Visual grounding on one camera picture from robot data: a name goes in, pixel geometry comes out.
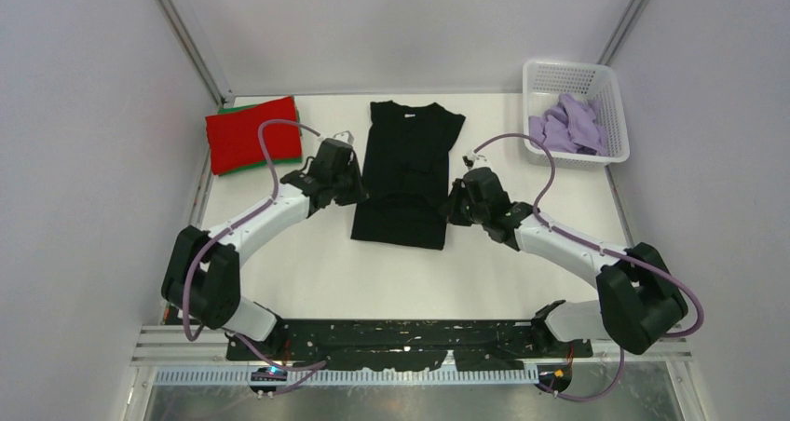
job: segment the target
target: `plastic basket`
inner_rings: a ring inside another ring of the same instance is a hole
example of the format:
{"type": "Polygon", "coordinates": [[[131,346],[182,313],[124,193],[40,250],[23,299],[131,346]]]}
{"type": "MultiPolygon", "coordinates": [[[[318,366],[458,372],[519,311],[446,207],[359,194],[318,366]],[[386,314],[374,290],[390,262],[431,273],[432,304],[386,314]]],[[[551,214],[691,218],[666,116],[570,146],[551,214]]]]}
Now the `plastic basket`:
{"type": "MultiPolygon", "coordinates": [[[[530,115],[543,115],[554,106],[561,93],[569,92],[578,100],[601,101],[597,123],[606,127],[609,156],[558,153],[552,151],[557,167],[595,169],[610,163],[624,162],[630,154],[625,115],[622,112],[620,87],[612,69],[598,64],[560,61],[529,61],[524,64],[524,134],[529,134],[530,115]]],[[[540,148],[526,144],[526,159],[535,165],[548,165],[540,148]]]]}

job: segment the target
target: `purple towel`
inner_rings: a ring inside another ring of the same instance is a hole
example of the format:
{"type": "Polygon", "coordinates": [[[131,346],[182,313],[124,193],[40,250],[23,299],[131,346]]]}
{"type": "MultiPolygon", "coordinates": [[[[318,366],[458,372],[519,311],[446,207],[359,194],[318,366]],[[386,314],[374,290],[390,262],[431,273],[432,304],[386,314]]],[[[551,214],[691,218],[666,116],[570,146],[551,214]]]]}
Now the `purple towel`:
{"type": "Polygon", "coordinates": [[[560,94],[557,105],[543,116],[529,117],[529,135],[549,151],[608,156],[606,128],[595,124],[600,111],[598,100],[580,102],[569,93],[560,94]]]}

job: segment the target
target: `white wall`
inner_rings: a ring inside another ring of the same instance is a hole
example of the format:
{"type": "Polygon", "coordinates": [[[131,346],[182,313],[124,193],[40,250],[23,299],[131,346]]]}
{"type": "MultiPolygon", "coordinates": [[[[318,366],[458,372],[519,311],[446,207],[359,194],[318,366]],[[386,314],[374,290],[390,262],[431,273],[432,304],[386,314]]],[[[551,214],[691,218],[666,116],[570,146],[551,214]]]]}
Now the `white wall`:
{"type": "Polygon", "coordinates": [[[707,310],[690,338],[722,419],[790,412],[790,0],[651,0],[614,61],[636,239],[707,310]]]}
{"type": "Polygon", "coordinates": [[[154,0],[0,21],[0,418],[112,419],[212,103],[154,0]]]}
{"type": "Polygon", "coordinates": [[[520,91],[595,62],[629,0],[176,0],[237,95],[520,91]]]}

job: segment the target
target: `red cloth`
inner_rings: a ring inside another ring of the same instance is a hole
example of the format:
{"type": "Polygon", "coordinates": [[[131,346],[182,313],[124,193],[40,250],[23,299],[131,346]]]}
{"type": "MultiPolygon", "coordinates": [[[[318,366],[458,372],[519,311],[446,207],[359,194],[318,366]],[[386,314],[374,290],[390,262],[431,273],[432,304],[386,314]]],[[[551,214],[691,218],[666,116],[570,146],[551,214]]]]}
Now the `red cloth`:
{"type": "MultiPolygon", "coordinates": [[[[293,97],[265,102],[230,114],[206,117],[206,135],[211,148],[211,172],[223,174],[264,161],[258,143],[258,126],[272,118],[296,121],[293,97]]],[[[264,128],[264,142],[272,159],[302,156],[299,128],[269,125],[264,128]]]]}

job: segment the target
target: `tabletop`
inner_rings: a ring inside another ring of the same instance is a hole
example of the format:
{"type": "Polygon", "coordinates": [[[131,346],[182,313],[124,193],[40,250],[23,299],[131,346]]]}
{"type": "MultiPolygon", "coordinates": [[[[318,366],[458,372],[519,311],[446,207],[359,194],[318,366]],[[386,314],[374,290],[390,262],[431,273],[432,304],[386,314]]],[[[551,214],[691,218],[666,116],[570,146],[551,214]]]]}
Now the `tabletop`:
{"type": "MultiPolygon", "coordinates": [[[[239,97],[236,106],[279,97],[239,97]]],[[[466,116],[450,151],[450,181],[466,168],[461,157],[502,132],[522,131],[521,94],[296,96],[300,121],[325,136],[350,130],[361,164],[370,102],[423,106],[437,102],[466,116]]],[[[316,137],[303,131],[304,157],[316,137]]],[[[486,147],[492,169],[512,200],[531,203],[548,167],[526,161],[520,139],[486,147]]],[[[299,168],[277,166],[278,176],[299,168]]],[[[213,177],[203,227],[219,224],[271,193],[267,168],[213,177]]],[[[559,169],[540,207],[557,221],[601,240],[625,243],[604,169],[559,169]]],[[[559,299],[585,301],[597,293],[580,278],[534,255],[490,240],[480,226],[447,226],[443,251],[352,240],[354,206],[331,205],[269,241],[241,269],[241,293],[284,318],[530,319],[559,299]]]]}

